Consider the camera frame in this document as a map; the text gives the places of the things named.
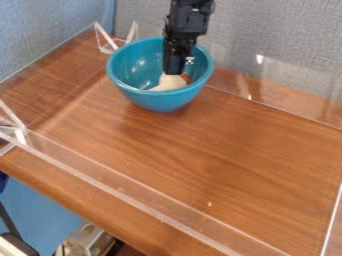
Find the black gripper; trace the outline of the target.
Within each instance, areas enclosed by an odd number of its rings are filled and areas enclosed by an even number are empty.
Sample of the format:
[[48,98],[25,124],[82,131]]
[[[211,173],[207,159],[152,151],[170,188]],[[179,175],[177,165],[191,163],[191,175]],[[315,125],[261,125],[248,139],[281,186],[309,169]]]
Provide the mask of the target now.
[[193,64],[192,48],[199,36],[207,34],[215,0],[170,0],[164,23],[162,72],[180,75]]

